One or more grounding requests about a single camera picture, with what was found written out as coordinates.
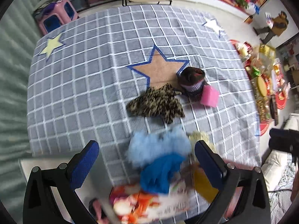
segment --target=green curtain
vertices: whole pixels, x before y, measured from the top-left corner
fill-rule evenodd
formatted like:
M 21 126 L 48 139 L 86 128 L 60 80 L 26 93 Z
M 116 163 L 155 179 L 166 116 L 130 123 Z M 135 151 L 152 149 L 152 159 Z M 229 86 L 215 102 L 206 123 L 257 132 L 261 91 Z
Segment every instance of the green curtain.
M 27 84 L 33 51 L 41 38 L 32 17 L 39 1 L 14 0 L 0 20 L 0 199 L 17 223 L 22 223 L 26 188 L 19 159 L 31 155 Z

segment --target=gift box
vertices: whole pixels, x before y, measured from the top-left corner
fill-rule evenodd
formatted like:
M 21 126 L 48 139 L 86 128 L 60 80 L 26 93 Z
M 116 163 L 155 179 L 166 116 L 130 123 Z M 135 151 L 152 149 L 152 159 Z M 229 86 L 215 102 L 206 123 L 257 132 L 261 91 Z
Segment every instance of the gift box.
M 189 208 L 183 180 L 171 183 L 169 194 L 146 193 L 139 184 L 114 187 L 109 200 L 123 224 L 150 223 L 178 215 Z

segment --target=white star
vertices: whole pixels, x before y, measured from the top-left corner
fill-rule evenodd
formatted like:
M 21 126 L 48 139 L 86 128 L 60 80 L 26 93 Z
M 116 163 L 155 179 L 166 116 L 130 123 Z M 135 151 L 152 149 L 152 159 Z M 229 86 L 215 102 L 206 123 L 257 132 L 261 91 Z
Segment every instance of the white star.
M 221 28 L 221 27 L 217 24 L 216 19 L 211 19 L 211 20 L 210 20 L 210 19 L 207 19 L 207 18 L 206 18 L 205 20 L 206 20 L 206 23 L 203 24 L 203 26 L 206 26 L 206 27 L 208 27 L 208 28 L 214 30 L 218 36 L 220 36 L 220 31 L 224 31 L 224 29 Z
M 39 53 L 40 55 L 47 54 L 46 58 L 48 59 L 54 49 L 63 46 L 64 44 L 59 41 L 62 33 L 54 37 L 53 39 L 48 39 L 47 46 Z

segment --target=tan star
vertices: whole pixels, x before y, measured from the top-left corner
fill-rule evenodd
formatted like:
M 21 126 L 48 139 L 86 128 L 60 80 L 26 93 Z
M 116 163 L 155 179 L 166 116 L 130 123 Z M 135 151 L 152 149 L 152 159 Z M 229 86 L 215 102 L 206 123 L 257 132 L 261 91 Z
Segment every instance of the tan star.
M 166 59 L 162 52 L 154 46 L 149 63 L 130 66 L 133 70 L 143 74 L 149 79 L 149 86 L 160 88 L 169 83 L 174 88 L 181 88 L 178 84 L 176 73 L 182 69 L 189 61 Z

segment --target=yellow star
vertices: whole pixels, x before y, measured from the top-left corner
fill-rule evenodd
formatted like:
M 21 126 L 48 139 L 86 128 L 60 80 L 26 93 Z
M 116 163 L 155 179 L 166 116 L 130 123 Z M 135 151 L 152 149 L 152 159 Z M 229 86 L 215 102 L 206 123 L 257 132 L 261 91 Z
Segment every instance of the yellow star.
M 154 46 L 148 62 L 130 65 L 129 68 L 147 77 L 147 86 L 160 88 L 169 83 L 179 89 L 176 74 L 187 64 L 188 60 L 167 59 L 157 46 Z
M 53 39 L 48 39 L 47 46 L 39 53 L 40 55 L 47 54 L 46 58 L 48 59 L 54 49 L 63 46 L 64 44 L 59 41 L 62 33 L 54 37 Z

